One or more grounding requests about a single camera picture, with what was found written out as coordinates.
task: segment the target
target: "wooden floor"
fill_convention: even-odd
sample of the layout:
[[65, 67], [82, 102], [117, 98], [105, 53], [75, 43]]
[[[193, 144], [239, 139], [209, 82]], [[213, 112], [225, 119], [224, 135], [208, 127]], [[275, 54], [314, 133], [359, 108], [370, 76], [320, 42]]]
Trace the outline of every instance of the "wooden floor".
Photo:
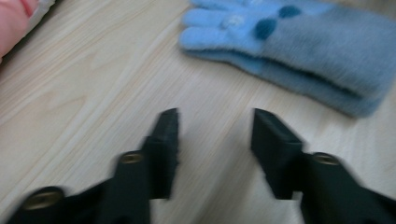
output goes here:
[[[339, 1], [396, 19], [393, 0]], [[0, 66], [0, 221], [26, 193], [76, 193], [138, 149], [158, 113], [178, 107], [173, 199], [153, 223], [302, 223], [298, 202], [273, 199], [249, 152], [252, 108], [277, 113], [308, 151], [338, 155], [365, 186], [396, 198], [396, 88], [368, 119], [177, 47], [187, 0], [57, 2]]]

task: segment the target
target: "light wood surface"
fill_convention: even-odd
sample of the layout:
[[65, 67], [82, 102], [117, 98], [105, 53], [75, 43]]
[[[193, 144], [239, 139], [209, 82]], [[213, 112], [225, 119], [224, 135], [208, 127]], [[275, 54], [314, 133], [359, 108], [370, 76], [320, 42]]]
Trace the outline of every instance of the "light wood surface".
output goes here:
[[[339, 1], [396, 19], [394, 1]], [[156, 116], [178, 107], [173, 199], [153, 223], [302, 223], [298, 202], [273, 199], [249, 152], [252, 108], [277, 113], [308, 151], [343, 158], [364, 184], [396, 198], [396, 88], [352, 119], [223, 63], [177, 47], [187, 0], [58, 1], [0, 66], [0, 217], [45, 186], [76, 193], [109, 177]]]

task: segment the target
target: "light blue glove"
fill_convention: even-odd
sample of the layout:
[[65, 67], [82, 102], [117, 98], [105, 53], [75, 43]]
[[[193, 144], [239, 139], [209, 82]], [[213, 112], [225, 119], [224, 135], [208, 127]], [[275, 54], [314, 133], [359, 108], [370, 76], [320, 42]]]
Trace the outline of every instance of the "light blue glove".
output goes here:
[[185, 50], [268, 58], [370, 101], [380, 101], [396, 74], [396, 23], [373, 13], [310, 0], [192, 3], [198, 8], [184, 16], [179, 39]]
[[380, 105], [384, 97], [362, 98], [349, 91], [309, 75], [290, 69], [274, 61], [255, 58], [227, 50], [188, 50], [190, 56], [215, 62], [230, 63], [256, 77], [271, 81], [283, 88], [307, 95], [352, 117], [368, 117]]

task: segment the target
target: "pink fabric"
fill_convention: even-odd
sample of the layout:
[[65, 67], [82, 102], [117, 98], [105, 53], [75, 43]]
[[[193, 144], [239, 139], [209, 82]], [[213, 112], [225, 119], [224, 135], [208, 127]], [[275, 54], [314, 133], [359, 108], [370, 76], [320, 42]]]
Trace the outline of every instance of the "pink fabric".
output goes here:
[[0, 58], [26, 34], [38, 0], [0, 0]]

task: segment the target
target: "black plastic object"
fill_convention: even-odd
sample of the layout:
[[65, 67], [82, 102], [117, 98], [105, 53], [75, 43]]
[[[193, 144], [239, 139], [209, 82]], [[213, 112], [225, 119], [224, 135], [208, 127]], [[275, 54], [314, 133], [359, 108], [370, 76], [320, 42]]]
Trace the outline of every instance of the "black plastic object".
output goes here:
[[303, 142], [277, 116], [254, 110], [251, 150], [277, 199], [303, 193], [305, 223], [396, 223], [395, 201], [362, 187], [333, 155], [302, 149]]
[[169, 199], [177, 168], [178, 113], [161, 113], [141, 148], [122, 154], [112, 178], [78, 195], [58, 187], [29, 195], [8, 224], [149, 224], [150, 199]]

